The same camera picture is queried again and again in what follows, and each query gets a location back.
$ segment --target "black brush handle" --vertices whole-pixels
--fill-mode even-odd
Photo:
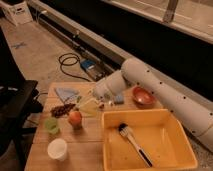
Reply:
[[[143,158],[146,160],[147,164],[152,167],[152,163],[150,162],[150,160],[146,157],[146,155],[144,154],[144,152],[140,149],[139,150],[140,154],[143,156]]]

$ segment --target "red bowl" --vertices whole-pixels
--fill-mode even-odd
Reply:
[[[153,104],[155,103],[155,97],[147,90],[137,86],[132,90],[133,99],[139,104]]]

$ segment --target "brush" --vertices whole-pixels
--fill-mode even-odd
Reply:
[[[144,151],[141,149],[141,147],[136,143],[134,137],[133,137],[133,131],[132,129],[125,123],[122,123],[118,127],[119,133],[127,138],[129,142],[134,146],[135,150],[139,154],[139,156],[143,159],[143,161],[149,166],[152,167],[151,161],[148,159]]]

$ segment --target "black panel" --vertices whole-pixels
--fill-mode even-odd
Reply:
[[[24,0],[3,0],[4,2],[10,4],[10,5],[15,5],[23,2]]]
[[[0,27],[0,86],[19,88],[25,78],[18,69]]]
[[[213,100],[213,45],[100,0],[42,0]]]

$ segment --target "yellow object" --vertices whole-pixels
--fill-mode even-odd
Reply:
[[[118,132],[126,123],[151,160],[148,168]],[[197,167],[197,160],[179,121],[166,109],[105,112],[102,117],[105,171],[172,171]]]
[[[99,102],[94,98],[91,98],[88,101],[81,103],[77,107],[82,112],[83,116],[95,116],[101,113],[99,109]]]
[[[47,132],[57,134],[60,131],[58,120],[54,117],[49,117],[44,121],[44,127]]]

